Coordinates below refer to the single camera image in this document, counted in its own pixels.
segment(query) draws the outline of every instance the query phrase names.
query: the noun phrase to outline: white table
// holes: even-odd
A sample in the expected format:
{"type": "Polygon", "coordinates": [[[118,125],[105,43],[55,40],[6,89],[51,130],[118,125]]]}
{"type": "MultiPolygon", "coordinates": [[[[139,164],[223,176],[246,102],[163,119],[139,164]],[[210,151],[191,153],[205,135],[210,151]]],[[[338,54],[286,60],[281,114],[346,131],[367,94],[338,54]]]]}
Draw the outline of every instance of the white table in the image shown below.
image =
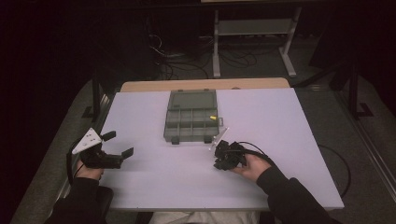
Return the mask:
{"type": "MultiPolygon", "coordinates": [[[[173,146],[163,138],[170,91],[120,92],[102,133],[116,131],[103,150],[134,155],[101,184],[114,190],[113,209],[136,211],[268,210],[254,183],[213,167],[204,143],[173,146]]],[[[217,90],[219,115],[230,127],[224,140],[250,142],[297,177],[328,210],[344,207],[318,150],[294,89],[217,90]]]]}

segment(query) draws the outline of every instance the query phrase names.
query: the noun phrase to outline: wire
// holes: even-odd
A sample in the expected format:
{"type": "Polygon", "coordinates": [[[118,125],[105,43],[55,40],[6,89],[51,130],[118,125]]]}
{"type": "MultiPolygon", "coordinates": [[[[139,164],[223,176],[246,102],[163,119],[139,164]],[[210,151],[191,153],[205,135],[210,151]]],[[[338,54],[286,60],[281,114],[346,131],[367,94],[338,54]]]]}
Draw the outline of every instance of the wire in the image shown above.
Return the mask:
{"type": "Polygon", "coordinates": [[[152,46],[148,46],[148,47],[151,48],[151,49],[154,49],[157,53],[161,54],[163,57],[167,57],[166,54],[164,52],[160,51],[159,49],[156,49],[156,48],[154,48],[152,46]]]}
{"type": "Polygon", "coordinates": [[[198,66],[198,65],[195,65],[195,64],[191,64],[191,63],[175,63],[175,64],[184,64],[184,65],[188,65],[188,66],[195,67],[196,69],[186,69],[186,68],[177,67],[177,66],[170,65],[170,64],[168,64],[168,65],[171,66],[171,67],[173,67],[173,68],[177,68],[177,69],[184,70],[184,71],[201,70],[201,71],[205,74],[205,77],[206,77],[207,79],[209,79],[209,74],[208,74],[208,73],[205,71],[205,69],[202,68],[201,66],[198,66]]]}
{"type": "Polygon", "coordinates": [[[256,147],[255,145],[253,145],[253,144],[251,144],[251,143],[249,143],[249,142],[238,142],[238,143],[239,143],[239,144],[248,144],[248,145],[251,145],[251,146],[257,148],[262,154],[265,154],[259,147],[256,147]]]}
{"type": "Polygon", "coordinates": [[[176,74],[174,73],[174,68],[173,68],[173,66],[170,65],[170,64],[168,64],[168,63],[164,63],[163,65],[165,65],[165,72],[163,73],[163,75],[165,75],[165,77],[164,77],[163,79],[165,79],[165,80],[171,80],[171,79],[172,79],[172,76],[175,76],[175,77],[177,77],[177,80],[178,80],[178,75],[176,75],[176,74]]]}
{"type": "Polygon", "coordinates": [[[159,44],[159,46],[157,47],[157,49],[160,49],[161,46],[163,45],[163,42],[161,41],[160,37],[157,36],[157,35],[150,35],[150,37],[152,37],[152,36],[157,37],[157,39],[160,41],[160,44],[159,44]]]}
{"type": "Polygon", "coordinates": [[[256,56],[258,55],[263,55],[266,53],[271,53],[274,50],[278,49],[280,46],[284,44],[284,41],[282,41],[279,44],[276,44],[273,48],[264,50],[261,49],[261,46],[263,45],[263,41],[259,42],[256,46],[254,46],[251,50],[248,52],[244,52],[241,49],[233,49],[231,45],[228,44],[223,44],[222,48],[225,49],[230,55],[227,56],[224,53],[219,53],[220,58],[227,63],[228,65],[236,68],[248,68],[252,65],[255,65],[257,63],[257,58],[256,56]]]}
{"type": "Polygon", "coordinates": [[[69,151],[66,154],[66,172],[67,172],[67,179],[69,180],[69,184],[73,184],[73,179],[74,177],[72,176],[72,150],[76,147],[78,142],[81,140],[81,138],[78,138],[76,141],[72,143],[72,145],[69,148],[69,151]]]}
{"type": "Polygon", "coordinates": [[[83,166],[84,166],[84,163],[82,163],[82,165],[80,165],[80,166],[78,167],[78,169],[76,170],[75,174],[73,175],[73,178],[76,178],[76,175],[77,175],[78,171],[81,170],[81,168],[82,168],[83,166]]]}
{"type": "Polygon", "coordinates": [[[350,187],[350,183],[351,183],[351,172],[350,172],[350,168],[349,165],[347,164],[346,159],[344,159],[338,152],[336,152],[334,149],[330,148],[330,147],[326,147],[323,145],[318,144],[319,147],[323,147],[328,149],[329,151],[333,152],[335,155],[337,155],[341,161],[344,163],[344,165],[346,166],[346,170],[347,170],[347,182],[346,182],[346,188],[343,190],[343,192],[340,194],[341,198],[344,198],[344,196],[347,194],[349,187],[350,187]]]}
{"type": "MultiPolygon", "coordinates": [[[[196,57],[194,57],[194,58],[192,58],[192,59],[190,59],[188,61],[175,61],[175,62],[174,61],[168,61],[168,62],[169,63],[192,63],[192,62],[198,61],[202,56],[204,56],[208,52],[209,52],[209,50],[206,50],[206,51],[202,52],[201,54],[199,54],[198,56],[196,56],[196,57]]],[[[205,60],[204,64],[203,65],[197,65],[197,66],[200,66],[200,67],[204,68],[205,66],[207,66],[209,64],[211,58],[212,58],[211,54],[209,54],[209,56],[205,60]]]]}

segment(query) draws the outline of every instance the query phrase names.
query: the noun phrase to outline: person's arm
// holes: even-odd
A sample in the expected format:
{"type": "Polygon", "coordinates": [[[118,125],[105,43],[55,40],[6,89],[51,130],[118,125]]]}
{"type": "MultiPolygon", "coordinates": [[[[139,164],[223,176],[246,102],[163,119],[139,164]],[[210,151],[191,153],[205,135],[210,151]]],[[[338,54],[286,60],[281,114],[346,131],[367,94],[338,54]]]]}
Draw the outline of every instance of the person's arm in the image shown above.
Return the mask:
{"type": "Polygon", "coordinates": [[[101,209],[95,200],[103,169],[81,166],[69,194],[53,206],[52,214],[45,222],[52,223],[100,223],[101,209]]]}
{"type": "Polygon", "coordinates": [[[246,154],[247,166],[234,172],[254,181],[268,195],[268,205],[283,223],[332,223],[332,219],[312,194],[296,179],[287,179],[277,167],[246,154]]]}

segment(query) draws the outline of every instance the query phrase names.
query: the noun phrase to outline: white metal frame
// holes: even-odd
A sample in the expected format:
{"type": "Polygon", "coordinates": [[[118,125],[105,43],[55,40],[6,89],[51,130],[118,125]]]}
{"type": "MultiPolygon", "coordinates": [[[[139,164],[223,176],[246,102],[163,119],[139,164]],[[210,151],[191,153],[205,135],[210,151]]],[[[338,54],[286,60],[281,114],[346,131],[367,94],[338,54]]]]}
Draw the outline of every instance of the white metal frame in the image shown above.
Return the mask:
{"type": "Polygon", "coordinates": [[[287,34],[286,43],[279,48],[280,56],[290,77],[297,76],[288,52],[294,32],[300,18],[301,8],[297,7],[292,19],[220,21],[219,12],[215,11],[213,78],[220,78],[219,36],[220,35],[274,35],[287,34]]]}

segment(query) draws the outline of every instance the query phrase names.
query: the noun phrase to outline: hand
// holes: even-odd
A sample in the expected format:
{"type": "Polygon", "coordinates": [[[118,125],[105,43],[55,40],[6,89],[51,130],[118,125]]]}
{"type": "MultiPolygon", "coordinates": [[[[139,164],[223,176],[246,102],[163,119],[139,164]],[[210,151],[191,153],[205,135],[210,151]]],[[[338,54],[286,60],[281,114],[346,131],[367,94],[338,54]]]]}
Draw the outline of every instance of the hand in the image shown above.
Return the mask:
{"type": "Polygon", "coordinates": [[[270,163],[257,156],[245,154],[245,158],[247,160],[246,166],[235,167],[231,171],[240,174],[243,177],[254,181],[255,183],[262,172],[271,167],[270,163]]]}
{"type": "Polygon", "coordinates": [[[100,180],[104,169],[92,169],[83,165],[82,161],[77,162],[77,168],[80,168],[76,173],[76,177],[85,177],[95,180],[100,180]]]}

